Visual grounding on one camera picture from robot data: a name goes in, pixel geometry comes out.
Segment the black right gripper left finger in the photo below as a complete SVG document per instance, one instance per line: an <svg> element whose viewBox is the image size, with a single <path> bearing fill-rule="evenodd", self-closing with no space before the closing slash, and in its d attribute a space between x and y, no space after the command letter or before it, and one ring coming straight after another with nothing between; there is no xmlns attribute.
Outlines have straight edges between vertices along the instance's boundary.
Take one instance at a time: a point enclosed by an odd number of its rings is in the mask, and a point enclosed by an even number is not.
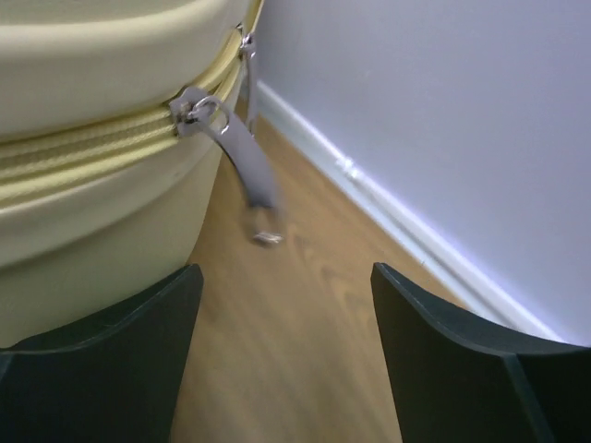
<svg viewBox="0 0 591 443"><path fill-rule="evenodd" d="M2 441L169 441L202 289L188 265L2 349Z"/></svg>

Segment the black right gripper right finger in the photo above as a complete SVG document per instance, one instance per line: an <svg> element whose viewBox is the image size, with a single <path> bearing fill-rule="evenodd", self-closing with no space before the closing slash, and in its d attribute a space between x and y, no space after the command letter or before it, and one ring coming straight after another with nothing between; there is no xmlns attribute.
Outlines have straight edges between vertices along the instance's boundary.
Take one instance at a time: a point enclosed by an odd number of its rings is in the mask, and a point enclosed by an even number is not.
<svg viewBox="0 0 591 443"><path fill-rule="evenodd" d="M590 351L509 329L384 263L371 288L406 442L586 442Z"/></svg>

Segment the cream yellow suitcase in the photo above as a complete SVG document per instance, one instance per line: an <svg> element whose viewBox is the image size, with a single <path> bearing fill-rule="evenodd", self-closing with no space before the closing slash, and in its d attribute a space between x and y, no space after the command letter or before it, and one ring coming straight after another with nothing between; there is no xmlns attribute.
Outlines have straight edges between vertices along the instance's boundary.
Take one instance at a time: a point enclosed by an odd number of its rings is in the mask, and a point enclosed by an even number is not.
<svg viewBox="0 0 591 443"><path fill-rule="evenodd" d="M219 160L247 234L282 241L254 137L260 1L1 5L1 344L183 267Z"/></svg>

